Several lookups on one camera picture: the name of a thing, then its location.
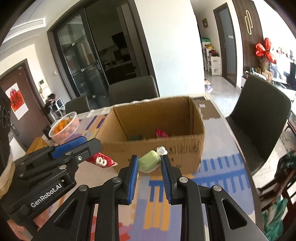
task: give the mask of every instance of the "pink basket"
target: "pink basket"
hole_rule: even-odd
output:
[[[59,133],[54,134],[54,128],[62,121],[62,120],[68,120],[71,118],[71,122],[67,124],[64,129],[62,129]],[[65,115],[62,119],[60,119],[57,123],[54,124],[54,126],[51,128],[49,132],[49,137],[51,137],[56,143],[61,144],[67,139],[70,138],[74,134],[74,132],[79,127],[79,119],[77,117],[76,112],[71,112],[67,115]]]

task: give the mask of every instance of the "striped wall panel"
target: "striped wall panel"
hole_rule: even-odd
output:
[[[255,4],[251,0],[232,0],[242,35],[243,68],[257,67],[259,61],[255,55],[255,44],[264,43],[262,27]]]

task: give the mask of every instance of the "cardboard box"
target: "cardboard box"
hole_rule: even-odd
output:
[[[156,138],[156,128],[170,137]],[[129,137],[139,135],[145,139],[128,141]],[[114,107],[97,138],[101,140],[102,153],[118,163],[117,170],[128,166],[132,155],[142,157],[164,146],[172,166],[187,174],[196,172],[200,166],[205,129],[193,99],[174,97]],[[161,175],[161,170],[148,175]]]

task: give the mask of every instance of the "red snack bag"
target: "red snack bag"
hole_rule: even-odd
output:
[[[90,162],[92,164],[95,164],[96,166],[100,166],[102,168],[107,167],[114,167],[117,166],[118,163],[113,161],[110,157],[104,155],[103,153],[98,152],[97,154],[94,154],[93,156],[87,158],[87,162]]]
[[[156,128],[156,137],[169,137],[168,134],[166,134],[164,131],[161,131],[160,129]]]

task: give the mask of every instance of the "tiled floor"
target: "tiled floor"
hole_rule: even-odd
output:
[[[240,91],[231,85],[221,76],[212,76],[205,71],[205,78],[212,84],[212,98],[221,110],[222,114],[227,117],[232,112]],[[286,149],[279,139],[273,149],[270,157],[264,166],[253,176],[255,186],[262,187],[274,178],[276,167],[279,159],[285,155]]]

